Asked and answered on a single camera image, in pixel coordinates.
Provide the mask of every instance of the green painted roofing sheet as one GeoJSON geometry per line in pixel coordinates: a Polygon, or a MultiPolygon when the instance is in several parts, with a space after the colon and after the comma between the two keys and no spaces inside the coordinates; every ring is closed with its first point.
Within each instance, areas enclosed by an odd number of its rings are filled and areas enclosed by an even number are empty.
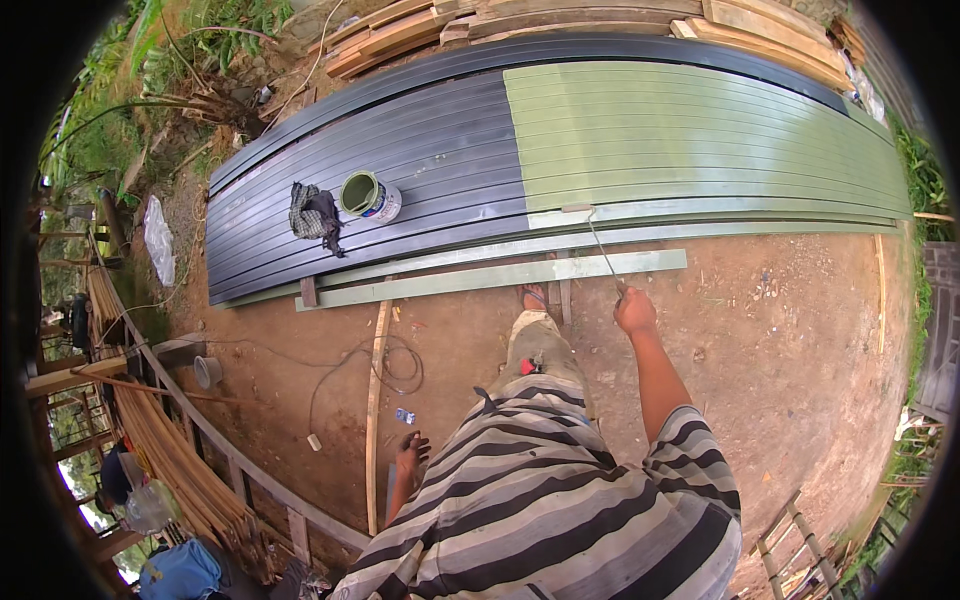
{"type": "Polygon", "coordinates": [[[544,64],[503,79],[528,212],[691,197],[709,211],[710,197],[753,196],[911,215],[889,133],[789,90],[653,62],[544,64]]]}

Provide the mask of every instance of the black cable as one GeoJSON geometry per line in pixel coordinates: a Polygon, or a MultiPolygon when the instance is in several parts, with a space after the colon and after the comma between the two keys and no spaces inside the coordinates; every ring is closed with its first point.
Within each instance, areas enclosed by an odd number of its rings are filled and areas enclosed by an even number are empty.
{"type": "MultiPolygon", "coordinates": [[[[386,334],[386,335],[378,335],[373,337],[374,340],[377,338],[386,338],[387,340],[396,340],[397,342],[399,342],[399,346],[395,348],[391,348],[388,345],[388,346],[385,346],[383,349],[383,357],[381,358],[381,361],[380,361],[382,374],[381,372],[373,371],[373,374],[376,375],[376,378],[380,380],[380,383],[387,386],[387,388],[389,388],[391,391],[396,392],[397,394],[400,394],[401,396],[408,396],[410,394],[413,394],[417,390],[419,390],[420,387],[423,385],[423,359],[420,358],[420,355],[417,354],[417,351],[407,346],[407,343],[403,338],[397,337],[395,335],[386,334]],[[391,352],[397,351],[397,350],[406,352],[407,354],[410,355],[410,358],[414,361],[414,370],[412,373],[410,373],[407,376],[397,375],[390,368],[390,360],[389,360],[390,354],[391,352]],[[394,381],[414,381],[415,385],[413,386],[412,389],[402,390],[392,385],[389,381],[387,381],[383,377],[383,375],[389,376],[390,379],[394,381]]],[[[353,347],[351,351],[347,352],[347,354],[345,354],[344,357],[341,358],[340,362],[338,363],[306,362],[306,361],[300,360],[299,358],[294,358],[289,354],[280,352],[279,350],[270,348],[266,344],[261,344],[260,342],[255,342],[254,340],[249,340],[247,338],[243,338],[239,340],[204,340],[204,341],[207,342],[208,344],[242,344],[242,343],[252,344],[254,346],[260,346],[261,348],[266,349],[271,354],[275,354],[280,358],[285,358],[290,362],[297,363],[298,365],[302,365],[304,367],[311,367],[315,369],[329,369],[329,371],[327,371],[326,373],[323,374],[323,376],[321,376],[320,380],[317,382],[317,385],[314,386],[313,392],[310,394],[310,408],[307,414],[307,429],[311,433],[313,432],[313,406],[316,403],[317,392],[320,390],[324,382],[332,374],[336,373],[336,371],[340,370],[341,367],[343,367],[347,362],[349,362],[350,358],[352,358],[355,354],[365,354],[367,356],[367,360],[371,365],[371,369],[373,368],[373,351],[370,349],[364,348],[366,344],[368,343],[371,344],[372,341],[361,342],[360,344],[356,345],[355,347],[353,347]]]]}

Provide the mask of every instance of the man's arm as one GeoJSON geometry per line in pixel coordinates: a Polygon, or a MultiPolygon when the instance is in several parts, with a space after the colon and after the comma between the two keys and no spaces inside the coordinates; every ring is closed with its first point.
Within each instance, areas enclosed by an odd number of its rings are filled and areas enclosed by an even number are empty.
{"type": "Polygon", "coordinates": [[[647,440],[652,443],[674,409],[692,402],[660,342],[654,304],[637,288],[624,286],[623,292],[623,299],[613,310],[613,318],[634,347],[643,427],[647,440]]]}
{"type": "Polygon", "coordinates": [[[400,448],[396,451],[396,480],[394,481],[394,495],[387,507],[386,525],[389,525],[410,496],[417,490],[417,471],[420,463],[427,460],[430,451],[430,439],[421,438],[419,431],[408,433],[400,441],[400,448]]]}

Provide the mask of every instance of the striped shirt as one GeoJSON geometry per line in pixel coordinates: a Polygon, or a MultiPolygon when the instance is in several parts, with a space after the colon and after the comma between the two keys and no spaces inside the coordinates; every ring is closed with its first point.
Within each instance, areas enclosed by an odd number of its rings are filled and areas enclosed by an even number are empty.
{"type": "Polygon", "coordinates": [[[637,468],[586,423],[580,385],[533,374],[499,395],[470,410],[332,598],[724,594],[740,498],[695,408],[670,415],[637,468]]]}

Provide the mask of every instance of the paint can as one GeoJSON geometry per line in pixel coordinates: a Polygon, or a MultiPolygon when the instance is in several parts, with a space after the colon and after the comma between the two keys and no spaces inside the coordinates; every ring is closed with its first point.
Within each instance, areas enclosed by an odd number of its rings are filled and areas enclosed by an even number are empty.
{"type": "Polygon", "coordinates": [[[370,171],[357,171],[340,187],[340,207],[346,214],[379,224],[393,221],[400,212],[400,204],[400,190],[377,180],[370,171]]]}

